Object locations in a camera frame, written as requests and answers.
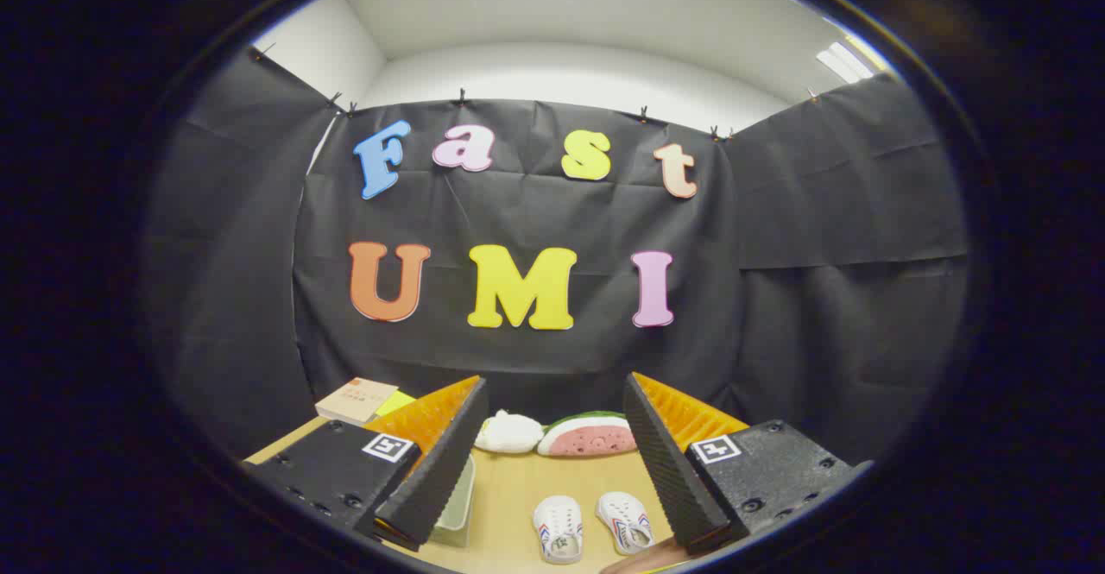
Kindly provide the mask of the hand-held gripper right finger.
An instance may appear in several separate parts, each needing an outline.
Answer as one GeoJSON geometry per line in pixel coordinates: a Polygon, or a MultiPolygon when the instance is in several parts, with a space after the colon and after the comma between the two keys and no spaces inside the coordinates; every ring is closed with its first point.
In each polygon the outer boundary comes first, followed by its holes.
{"type": "Polygon", "coordinates": [[[871,467],[785,420],[747,425],[635,372],[623,407],[669,528],[693,557],[785,526],[871,467]]]}

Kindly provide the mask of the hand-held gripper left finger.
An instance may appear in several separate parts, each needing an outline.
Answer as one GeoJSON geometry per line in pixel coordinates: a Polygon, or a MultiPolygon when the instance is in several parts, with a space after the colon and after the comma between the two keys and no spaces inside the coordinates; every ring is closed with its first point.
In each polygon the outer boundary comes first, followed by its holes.
{"type": "Polygon", "coordinates": [[[328,420],[245,470],[328,526],[418,551],[488,411],[487,382],[475,375],[364,427],[328,420]]]}

